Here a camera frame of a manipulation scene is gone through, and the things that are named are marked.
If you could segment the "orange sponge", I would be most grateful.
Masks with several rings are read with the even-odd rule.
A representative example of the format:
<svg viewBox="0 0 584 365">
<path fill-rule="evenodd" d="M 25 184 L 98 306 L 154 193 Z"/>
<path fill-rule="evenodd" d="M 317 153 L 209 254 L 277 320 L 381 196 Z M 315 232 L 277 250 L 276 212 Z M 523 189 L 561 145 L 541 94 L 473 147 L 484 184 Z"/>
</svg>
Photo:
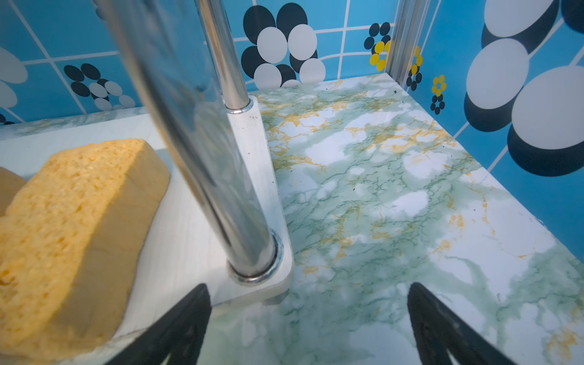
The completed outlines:
<svg viewBox="0 0 584 365">
<path fill-rule="evenodd" d="M 144 140 L 53 155 L 1 219 L 1 353 L 37 361 L 107 343 L 170 172 Z"/>
<path fill-rule="evenodd" d="M 19 190 L 27 183 L 23 177 L 5 169 L 0 168 L 0 215 L 5 216 L 6 209 L 12 203 L 13 198 Z"/>
</svg>

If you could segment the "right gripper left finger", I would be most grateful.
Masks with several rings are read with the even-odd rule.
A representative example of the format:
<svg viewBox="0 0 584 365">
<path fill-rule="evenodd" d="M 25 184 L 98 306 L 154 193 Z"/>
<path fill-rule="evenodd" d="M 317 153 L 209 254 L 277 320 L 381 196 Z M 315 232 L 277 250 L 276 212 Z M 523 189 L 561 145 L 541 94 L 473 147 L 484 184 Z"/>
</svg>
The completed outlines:
<svg viewBox="0 0 584 365">
<path fill-rule="evenodd" d="M 211 311 L 208 287 L 199 284 L 106 364 L 196 364 Z"/>
</svg>

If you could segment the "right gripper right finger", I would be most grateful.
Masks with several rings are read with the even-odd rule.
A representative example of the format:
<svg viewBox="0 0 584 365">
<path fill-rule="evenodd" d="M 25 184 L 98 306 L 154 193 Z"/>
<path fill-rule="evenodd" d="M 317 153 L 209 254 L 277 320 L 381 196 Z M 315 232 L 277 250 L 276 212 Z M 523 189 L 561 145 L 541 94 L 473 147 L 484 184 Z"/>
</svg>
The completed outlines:
<svg viewBox="0 0 584 365">
<path fill-rule="evenodd" d="M 411 285 L 407 305 L 421 363 L 513 364 L 424 285 Z"/>
</svg>

